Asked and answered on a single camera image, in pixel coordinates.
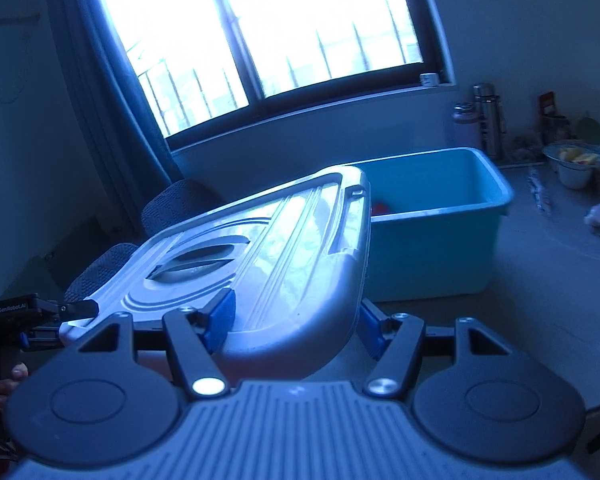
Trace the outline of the person left hand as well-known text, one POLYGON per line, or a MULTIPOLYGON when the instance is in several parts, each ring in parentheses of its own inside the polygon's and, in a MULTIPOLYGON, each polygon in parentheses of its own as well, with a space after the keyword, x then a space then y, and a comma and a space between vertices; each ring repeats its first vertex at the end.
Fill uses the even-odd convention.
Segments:
POLYGON ((17 363, 6 378, 0 379, 0 410, 8 398, 29 377, 29 369, 23 362, 17 363))

